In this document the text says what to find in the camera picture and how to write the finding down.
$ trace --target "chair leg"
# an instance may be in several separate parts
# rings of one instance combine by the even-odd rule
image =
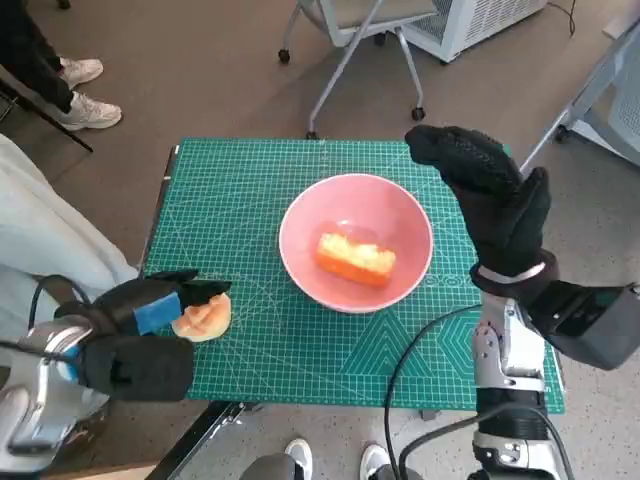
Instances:
[[[296,8],[293,9],[293,13],[291,17],[289,17],[289,21],[287,22],[287,28],[284,31],[284,42],[282,49],[278,52],[278,58],[280,59],[280,63],[286,65],[291,60],[291,56],[289,55],[289,42],[291,41],[291,33],[293,33],[293,27],[296,24],[296,20],[298,20],[298,16],[302,11],[302,7],[299,3],[296,2]]]
[[[48,113],[46,113],[44,110],[42,110],[40,107],[38,107],[35,103],[33,103],[31,100],[29,100],[26,97],[23,97],[22,95],[18,96],[18,99],[16,100],[16,103],[18,105],[20,105],[22,108],[24,108],[25,110],[31,110],[32,112],[34,112],[36,115],[38,115],[41,119],[43,119],[45,122],[47,122],[49,125],[53,126],[54,128],[56,128],[57,130],[60,130],[62,133],[64,133],[67,137],[69,137],[71,140],[73,140],[74,142],[76,142],[78,145],[83,146],[87,151],[93,153],[93,148],[91,148],[89,145],[87,145],[85,142],[83,142],[82,140],[80,140],[76,135],[74,135],[72,132],[70,132],[69,130],[67,130],[66,128],[64,128],[60,122],[58,122],[57,120],[55,120],[53,117],[51,117]]]
[[[404,58],[407,60],[409,72],[411,73],[411,79],[413,80],[413,84],[416,87],[416,92],[418,93],[418,102],[416,104],[416,108],[411,111],[411,116],[415,121],[419,122],[424,118],[424,108],[422,106],[424,101],[424,93],[422,92],[420,77],[418,77],[416,65],[415,63],[413,63],[413,56],[411,55],[411,50],[409,50],[409,44],[407,43],[407,39],[404,36],[402,27],[396,27],[395,33],[398,37],[398,41],[400,42],[400,46],[402,47],[402,51],[404,52]]]
[[[308,139],[318,138],[318,135],[315,131],[316,117],[318,116],[320,109],[324,105],[324,102],[327,100],[327,97],[331,93],[331,90],[333,90],[333,87],[338,81],[338,78],[340,78],[340,75],[342,75],[342,72],[344,71],[344,67],[347,66],[347,63],[349,63],[349,60],[351,59],[353,52],[358,47],[360,40],[362,40],[364,33],[367,31],[367,28],[369,28],[369,25],[371,24],[373,17],[375,16],[376,12],[378,11],[378,9],[380,8],[380,5],[382,5],[383,2],[384,0],[376,0],[376,3],[374,4],[373,8],[369,12],[369,15],[367,15],[367,18],[365,18],[364,22],[362,23],[362,25],[360,25],[360,28],[351,39],[351,42],[349,42],[349,45],[347,46],[347,51],[345,52],[344,56],[342,57],[342,60],[338,64],[338,68],[336,68],[336,71],[333,72],[333,76],[331,77],[331,80],[329,80],[329,83],[327,84],[324,91],[322,92],[322,95],[320,95],[320,98],[318,99],[316,106],[313,108],[313,111],[309,116],[309,130],[307,132]]]

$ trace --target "white sneaker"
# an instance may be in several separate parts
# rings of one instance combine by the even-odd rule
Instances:
[[[96,102],[86,95],[73,92],[71,111],[60,114],[60,123],[71,131],[83,128],[108,128],[120,121],[120,107]]]
[[[302,467],[304,480],[311,480],[311,474],[313,473],[313,457],[311,456],[311,447],[307,441],[303,438],[296,438],[287,445],[287,448],[284,449],[284,453],[293,457],[295,462]]]
[[[60,63],[64,67],[60,78],[62,78],[69,88],[73,88],[79,83],[87,83],[100,76],[104,71],[100,60],[70,60],[61,58]]]
[[[369,480],[381,467],[390,465],[387,451],[380,445],[369,445],[360,461],[360,480]]]

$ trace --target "blue strap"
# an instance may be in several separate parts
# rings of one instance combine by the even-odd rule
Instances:
[[[159,298],[144,307],[135,309],[133,314],[136,318],[140,335],[153,332],[170,324],[182,315],[180,297],[176,292],[172,292],[166,297]]]

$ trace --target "black cable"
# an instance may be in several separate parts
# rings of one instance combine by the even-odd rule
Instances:
[[[34,355],[36,357],[44,358],[46,360],[54,360],[57,362],[64,362],[73,367],[78,366],[78,361],[73,357],[67,357],[62,353],[45,352],[37,348],[29,347],[27,345],[21,345],[19,343],[10,342],[8,340],[0,340],[0,348],[6,350],[15,350],[16,352],[26,353],[27,355]]]
[[[393,469],[393,473],[395,475],[396,480],[400,480],[400,471],[398,470],[398,463],[396,462],[396,457],[395,457],[395,454],[393,453],[393,445],[391,444],[391,428],[389,427],[389,411],[391,409],[391,400],[393,398],[393,391],[396,386],[396,380],[398,378],[398,375],[400,375],[400,372],[402,371],[404,364],[406,363],[407,359],[409,358],[409,355],[411,354],[411,352],[413,351],[417,343],[420,341],[422,337],[424,337],[427,334],[427,332],[431,331],[434,327],[438,326],[440,323],[442,323],[444,320],[450,317],[459,315],[461,313],[469,312],[471,310],[477,310],[480,307],[482,307],[481,304],[472,305],[470,307],[459,308],[458,310],[453,310],[452,312],[445,313],[444,315],[439,316],[432,322],[427,323],[422,328],[422,330],[418,332],[418,334],[411,341],[407,349],[404,351],[404,353],[402,354],[402,357],[400,358],[400,361],[398,362],[395,370],[393,371],[393,374],[391,375],[391,378],[389,379],[389,386],[387,387],[387,397],[385,398],[385,401],[384,401],[384,437],[385,437],[385,440],[387,441],[387,452],[389,453],[391,468]]]
[[[29,310],[29,322],[27,323],[27,331],[31,330],[36,324],[36,310],[38,309],[38,300],[40,299],[40,294],[44,289],[47,282],[51,280],[62,280],[63,282],[68,283],[71,288],[80,296],[82,301],[86,304],[90,304],[91,300],[87,294],[82,290],[82,288],[70,278],[65,277],[64,275],[47,275],[46,277],[42,277],[38,281],[38,285],[36,286],[36,290],[33,292],[33,297],[31,298],[31,308]]]
[[[569,10],[564,8],[562,5],[558,5],[557,3],[553,3],[553,2],[547,3],[547,5],[557,8],[558,10],[567,14],[567,16],[569,17],[569,33],[571,34],[572,37],[573,37],[573,34],[576,33],[576,22],[573,18],[573,14],[576,10],[576,1],[577,0],[573,0],[573,2],[571,3],[571,8]]]
[[[558,446],[558,451],[560,452],[560,457],[562,458],[562,463],[564,465],[564,469],[565,472],[567,473],[567,479],[568,480],[575,480],[575,476],[573,475],[573,469],[571,468],[571,462],[569,461],[569,455],[567,454],[567,450],[564,447],[564,443],[562,443],[562,438],[560,438],[560,433],[558,432],[558,430],[556,429],[556,427],[553,425],[553,423],[551,422],[551,420],[549,420],[549,418],[547,417],[547,415],[543,412],[541,412],[540,410],[538,410],[535,407],[532,407],[530,405],[525,405],[525,404],[521,404],[518,402],[508,402],[508,403],[503,403],[502,405],[499,405],[491,410],[489,410],[488,412],[485,412],[483,414],[480,415],[476,415],[475,417],[471,417],[471,418],[465,418],[464,420],[460,420],[458,422],[452,423],[450,425],[446,425],[442,428],[438,428],[437,430],[434,430],[433,432],[429,432],[419,438],[417,438],[416,440],[414,440],[413,442],[411,442],[409,445],[407,445],[402,452],[400,452],[400,478],[402,478],[402,480],[408,480],[408,476],[407,476],[407,457],[417,448],[419,448],[420,446],[424,445],[425,443],[434,440],[438,437],[441,437],[443,435],[446,435],[447,433],[453,433],[457,430],[460,430],[462,428],[465,427],[469,427],[471,425],[474,425],[478,422],[484,422],[486,420],[489,420],[493,417],[495,417],[496,415],[501,414],[502,412],[506,411],[506,410],[526,410],[528,412],[534,413],[536,415],[538,415],[538,417],[540,417],[542,419],[542,421],[544,421],[545,425],[547,426],[547,428],[549,429],[549,431],[551,432],[551,435],[553,436],[553,439],[556,442],[556,445]]]

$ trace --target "chair wheel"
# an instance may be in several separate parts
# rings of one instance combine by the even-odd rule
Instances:
[[[569,130],[564,125],[558,126],[554,140],[558,143],[564,143],[569,136]]]
[[[387,33],[386,32],[376,33],[373,36],[373,43],[375,45],[377,45],[378,47],[384,47],[384,44],[386,42],[387,42]]]
[[[421,121],[424,117],[424,108],[418,107],[411,110],[411,118],[413,118],[416,122]]]
[[[283,65],[287,65],[289,60],[291,60],[291,56],[289,55],[289,50],[282,49],[278,52],[278,58],[280,59],[280,63]]]

